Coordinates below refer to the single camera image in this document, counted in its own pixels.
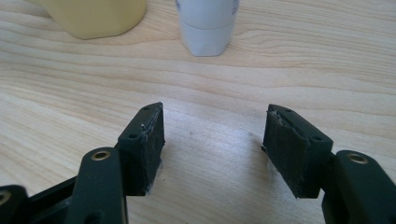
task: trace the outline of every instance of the yellow container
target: yellow container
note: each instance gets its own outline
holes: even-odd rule
[[[147,0],[26,0],[42,6],[80,39],[121,35],[144,17]]]

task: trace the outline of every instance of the black plastic part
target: black plastic part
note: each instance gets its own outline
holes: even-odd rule
[[[24,187],[0,187],[0,223],[25,223],[29,217],[29,201]]]
[[[294,111],[269,105],[262,150],[297,198],[317,198],[332,139]]]
[[[76,178],[70,178],[30,198],[31,224],[64,223]]]
[[[82,159],[66,224],[127,223],[119,151],[97,148]]]
[[[116,145],[122,157],[126,195],[144,196],[150,190],[162,162],[164,144],[163,104],[147,105],[125,128]]]
[[[334,171],[348,223],[396,223],[396,186],[374,159],[339,151]]]

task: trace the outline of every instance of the light wood surface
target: light wood surface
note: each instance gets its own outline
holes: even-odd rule
[[[163,102],[163,168],[130,223],[324,223],[260,145],[268,104],[290,107],[396,181],[396,2],[241,0],[223,55],[182,46],[175,2],[148,0],[130,32],[79,40],[42,8],[0,1],[0,186],[30,195],[114,146]]]

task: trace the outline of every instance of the bolt hole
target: bolt hole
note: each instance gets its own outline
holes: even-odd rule
[[[102,161],[102,160],[107,159],[109,156],[110,156],[109,151],[98,151],[91,156],[91,159],[93,161]]]
[[[319,136],[313,136],[312,139],[314,139],[315,141],[322,141],[323,139]]]
[[[100,224],[102,215],[100,213],[92,213],[85,217],[84,224]]]
[[[359,164],[367,164],[368,163],[367,159],[361,155],[349,153],[349,154],[347,154],[347,156],[349,157],[349,159],[351,161],[354,161],[356,163],[359,163]]]
[[[11,193],[8,190],[0,191],[0,205],[6,203],[11,198]]]
[[[135,133],[132,133],[132,134],[129,134],[129,138],[137,138],[137,134],[135,134]]]

